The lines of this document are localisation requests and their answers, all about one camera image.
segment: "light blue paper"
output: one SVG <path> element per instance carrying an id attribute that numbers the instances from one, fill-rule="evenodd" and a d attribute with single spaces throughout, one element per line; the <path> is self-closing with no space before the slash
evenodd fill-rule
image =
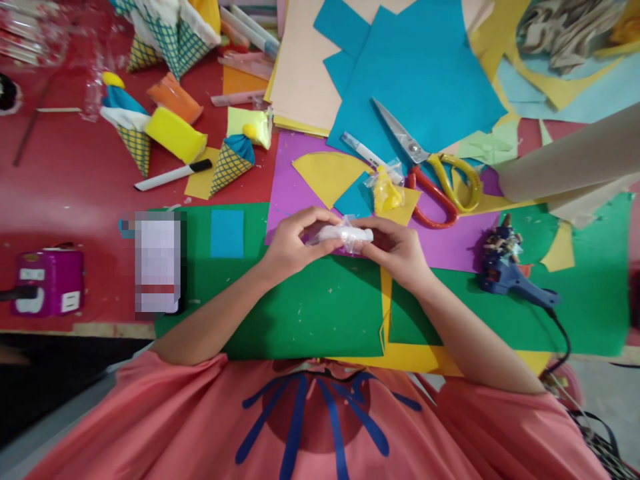
<path id="1" fill-rule="evenodd" d="M 355 68 L 356 60 L 350 54 L 340 51 L 324 60 L 325 67 L 338 90 L 340 98 L 345 94 L 351 80 L 351 74 Z"/>
<path id="2" fill-rule="evenodd" d="M 342 0 L 325 0 L 313 27 L 353 58 L 369 36 L 369 24 Z"/>
<path id="3" fill-rule="evenodd" d="M 429 24 L 429 37 L 437 41 L 425 42 L 428 18 L 438 19 Z M 339 17 L 333 21 L 349 28 Z M 402 38 L 403 47 L 392 38 Z M 343 85 L 338 74 L 333 73 L 334 82 Z M 378 116 L 372 97 L 423 148 L 435 152 L 476 130 L 489 132 L 506 113 L 468 48 L 459 2 L 418 0 L 398 16 L 381 7 L 348 84 L 327 144 L 353 155 L 341 140 L 348 131 L 382 160 L 398 157 L 405 166 L 410 160 Z"/>
<path id="4" fill-rule="evenodd" d="M 373 214 L 373 190 L 365 185 L 369 174 L 364 172 L 358 180 L 353 182 L 334 207 L 342 215 L 354 215 L 356 218 L 366 218 Z"/>
<path id="5" fill-rule="evenodd" d="M 245 257 L 244 210 L 211 210 L 211 258 Z"/>
<path id="6" fill-rule="evenodd" d="M 524 118 L 594 123 L 640 102 L 640 53 L 631 55 L 584 90 L 568 106 L 556 111 L 546 102 L 511 102 Z M 507 98 L 509 89 L 503 84 Z"/>

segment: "cardboard tube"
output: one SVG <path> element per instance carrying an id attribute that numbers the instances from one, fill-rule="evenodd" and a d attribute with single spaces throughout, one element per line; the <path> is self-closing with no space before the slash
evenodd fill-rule
<path id="1" fill-rule="evenodd" d="M 640 103 L 506 165 L 500 188 L 521 202 L 640 173 L 638 125 Z"/>

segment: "yellow ball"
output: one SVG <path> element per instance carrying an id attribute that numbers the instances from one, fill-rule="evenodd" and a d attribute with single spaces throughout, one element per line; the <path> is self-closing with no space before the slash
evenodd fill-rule
<path id="1" fill-rule="evenodd" d="M 256 132 L 255 127 L 252 124 L 246 123 L 245 126 L 242 127 L 242 134 L 249 140 L 254 140 L 258 135 L 258 132 Z"/>
<path id="2" fill-rule="evenodd" d="M 112 72 L 102 72 L 102 81 L 105 85 L 112 85 L 114 87 L 120 87 L 122 89 L 125 88 L 125 83 L 122 81 L 122 78 L 118 77 L 115 73 Z"/>

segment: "orange craft piece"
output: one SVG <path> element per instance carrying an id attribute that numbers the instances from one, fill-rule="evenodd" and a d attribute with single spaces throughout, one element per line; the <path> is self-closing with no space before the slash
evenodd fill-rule
<path id="1" fill-rule="evenodd" d="M 198 105 L 178 83 L 172 73 L 147 90 L 147 95 L 159 106 L 171 110 L 185 122 L 192 125 L 202 114 L 202 105 Z"/>

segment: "power cord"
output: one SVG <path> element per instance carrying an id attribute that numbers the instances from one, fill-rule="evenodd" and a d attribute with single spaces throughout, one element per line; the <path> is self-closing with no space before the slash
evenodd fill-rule
<path id="1" fill-rule="evenodd" d="M 545 370 L 545 374 L 549 375 L 550 373 L 558 370 L 558 368 L 560 368 L 568 360 L 569 356 L 571 355 L 571 341 L 569 340 L 567 331 L 562 326 L 562 323 L 560 323 L 560 320 L 558 320 L 558 316 L 555 314 L 555 310 L 552 308 L 545 308 L 545 312 L 547 312 L 547 315 L 550 316 L 551 320 L 553 320 L 553 322 L 558 326 L 558 330 L 560 330 L 560 333 L 562 333 L 562 336 L 567 342 L 567 352 L 562 357 L 560 357 L 552 366 L 548 367 Z"/>

